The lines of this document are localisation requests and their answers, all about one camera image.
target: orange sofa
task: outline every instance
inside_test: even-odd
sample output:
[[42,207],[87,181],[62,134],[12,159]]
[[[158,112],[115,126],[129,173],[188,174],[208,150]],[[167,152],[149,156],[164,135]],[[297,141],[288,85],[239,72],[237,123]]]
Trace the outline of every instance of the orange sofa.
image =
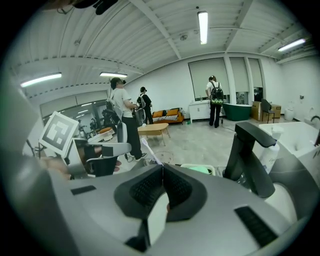
[[[170,111],[176,111],[177,114],[170,114]],[[183,121],[185,119],[184,117],[184,111],[181,108],[173,108],[173,109],[165,109],[165,110],[160,110],[157,112],[152,113],[152,119],[154,124],[176,124],[176,123],[181,123],[183,124]]]

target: white bottle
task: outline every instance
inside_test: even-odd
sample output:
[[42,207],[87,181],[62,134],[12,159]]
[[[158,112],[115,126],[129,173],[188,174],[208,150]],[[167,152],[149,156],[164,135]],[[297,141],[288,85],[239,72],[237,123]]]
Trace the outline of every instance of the white bottle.
[[[281,127],[272,126],[271,132],[272,137],[277,141],[280,139],[280,136],[284,132],[284,129]],[[259,160],[267,174],[270,173],[272,167],[274,166],[279,150],[280,147],[277,143],[274,146],[267,147],[263,150]]]

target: black chair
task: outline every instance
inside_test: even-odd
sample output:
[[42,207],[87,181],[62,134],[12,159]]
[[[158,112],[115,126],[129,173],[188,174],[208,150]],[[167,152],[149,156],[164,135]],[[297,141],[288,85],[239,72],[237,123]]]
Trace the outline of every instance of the black chair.
[[268,113],[268,121],[269,124],[269,115],[273,114],[273,123],[275,123],[275,112],[271,111],[271,104],[265,100],[264,98],[261,99],[261,110],[262,110],[262,121],[264,120],[264,112]]

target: concrete floor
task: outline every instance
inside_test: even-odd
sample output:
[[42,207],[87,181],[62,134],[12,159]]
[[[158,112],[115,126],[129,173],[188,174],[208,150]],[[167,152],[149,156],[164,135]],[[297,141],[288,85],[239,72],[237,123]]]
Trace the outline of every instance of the concrete floor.
[[[236,123],[239,122],[223,119],[223,126],[220,122],[218,128],[209,126],[209,120],[196,120],[192,124],[187,124],[187,122],[184,121],[183,125],[169,125],[168,132],[171,138],[167,134],[163,134],[165,145],[161,136],[143,137],[146,138],[150,148],[163,163],[211,165],[217,170],[227,166],[235,134],[232,130],[235,130]],[[250,122],[256,126],[262,124],[252,118],[241,122]],[[288,121],[281,117],[275,119],[274,122],[285,123]],[[141,144],[141,150],[148,153],[145,162],[152,159],[145,145]],[[123,155],[118,159],[122,162],[119,173],[129,171],[136,164],[136,161],[127,162]]]

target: sneaker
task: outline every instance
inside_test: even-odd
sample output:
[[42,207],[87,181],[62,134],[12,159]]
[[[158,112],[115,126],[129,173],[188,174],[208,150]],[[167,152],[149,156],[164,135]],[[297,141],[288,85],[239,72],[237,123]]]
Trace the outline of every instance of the sneaker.
[[142,156],[139,159],[135,159],[135,161],[139,162],[141,158],[144,158],[147,155],[147,153],[142,153]]

